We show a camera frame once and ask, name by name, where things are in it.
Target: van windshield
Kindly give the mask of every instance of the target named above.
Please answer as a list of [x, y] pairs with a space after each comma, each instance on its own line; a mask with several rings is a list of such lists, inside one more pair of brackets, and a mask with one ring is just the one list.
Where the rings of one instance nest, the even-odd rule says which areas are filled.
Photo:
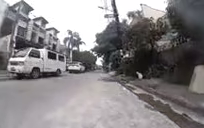
[[13, 57], [25, 57], [29, 50], [30, 48], [20, 49], [13, 55]]

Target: palm tree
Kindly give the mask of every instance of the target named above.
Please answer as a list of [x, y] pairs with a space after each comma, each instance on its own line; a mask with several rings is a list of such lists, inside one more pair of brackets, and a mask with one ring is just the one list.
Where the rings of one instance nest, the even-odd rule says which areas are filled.
[[68, 32], [68, 37], [65, 37], [64, 45], [67, 47], [70, 61], [72, 61], [73, 49], [77, 48], [77, 50], [80, 51], [80, 48], [79, 48], [80, 45], [83, 45], [85, 43], [80, 38], [80, 35], [78, 32], [73, 32], [71, 30], [67, 30], [67, 32]]

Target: van window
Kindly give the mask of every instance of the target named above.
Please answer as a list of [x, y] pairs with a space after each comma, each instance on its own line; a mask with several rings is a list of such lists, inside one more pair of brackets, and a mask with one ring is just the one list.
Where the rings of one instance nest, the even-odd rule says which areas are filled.
[[33, 58], [41, 58], [41, 54], [39, 50], [34, 50], [32, 49], [29, 53], [29, 57], [33, 57]]
[[65, 62], [65, 57], [64, 56], [59, 55], [58, 59], [59, 59], [59, 61]]
[[57, 60], [57, 55], [53, 52], [48, 52], [48, 59]]

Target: building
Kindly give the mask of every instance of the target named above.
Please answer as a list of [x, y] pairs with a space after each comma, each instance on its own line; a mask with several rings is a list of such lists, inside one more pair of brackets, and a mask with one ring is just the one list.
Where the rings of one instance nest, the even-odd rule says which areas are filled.
[[20, 1], [11, 8], [18, 13], [18, 21], [14, 32], [15, 49], [25, 47], [49, 48], [59, 51], [60, 42], [57, 38], [59, 31], [55, 28], [46, 29], [48, 21], [44, 17], [29, 18], [33, 8], [25, 1]]
[[44, 17], [37, 17], [29, 21], [27, 40], [45, 46], [46, 30], [48, 21]]
[[45, 38], [45, 42], [46, 42], [46, 47], [50, 50], [54, 50], [54, 51], [60, 51], [60, 40], [58, 39], [57, 35], [58, 35], [59, 31], [54, 28], [47, 28], [46, 29], [46, 38]]
[[141, 8], [143, 17], [153, 19], [154, 22], [165, 15], [164, 11], [154, 9], [146, 4], [141, 4]]
[[0, 69], [4, 69], [12, 49], [10, 45], [16, 15], [9, 5], [0, 0]]

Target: sky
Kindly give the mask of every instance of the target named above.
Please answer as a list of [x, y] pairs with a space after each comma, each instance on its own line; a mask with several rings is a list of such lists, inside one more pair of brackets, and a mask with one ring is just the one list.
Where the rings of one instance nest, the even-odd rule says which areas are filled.
[[[10, 5], [19, 0], [5, 0]], [[86, 43], [81, 50], [90, 50], [95, 46], [95, 35], [103, 31], [108, 24], [104, 18], [105, 11], [98, 6], [104, 5], [104, 0], [25, 0], [34, 8], [31, 17], [43, 16], [49, 21], [48, 27], [60, 31], [61, 42], [67, 35], [67, 30], [79, 32]], [[116, 0], [120, 19], [127, 18], [128, 11], [140, 10], [140, 4], [165, 10], [165, 0]]]

